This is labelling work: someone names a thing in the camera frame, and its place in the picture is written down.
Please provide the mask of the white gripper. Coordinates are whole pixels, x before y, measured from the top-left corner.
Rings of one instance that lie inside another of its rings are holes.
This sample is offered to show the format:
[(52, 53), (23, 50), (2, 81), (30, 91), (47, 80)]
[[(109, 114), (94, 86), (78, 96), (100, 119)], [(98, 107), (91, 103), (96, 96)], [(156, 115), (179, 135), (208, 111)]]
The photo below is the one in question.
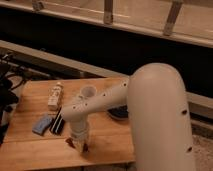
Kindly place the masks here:
[[(89, 123), (86, 120), (70, 123), (70, 138), (73, 140), (84, 140), (86, 143), (89, 137)], [(86, 151), (86, 145), (80, 144), (77, 147), (79, 153)]]

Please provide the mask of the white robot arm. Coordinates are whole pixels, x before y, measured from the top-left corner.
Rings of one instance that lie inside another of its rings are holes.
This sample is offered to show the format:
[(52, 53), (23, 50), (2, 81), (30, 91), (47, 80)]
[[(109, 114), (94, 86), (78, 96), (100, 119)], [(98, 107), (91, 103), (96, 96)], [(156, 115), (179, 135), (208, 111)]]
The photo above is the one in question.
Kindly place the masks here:
[(186, 89), (171, 65), (150, 63), (118, 85), (62, 107), (72, 138), (86, 138), (91, 113), (126, 106), (138, 171), (196, 171)]

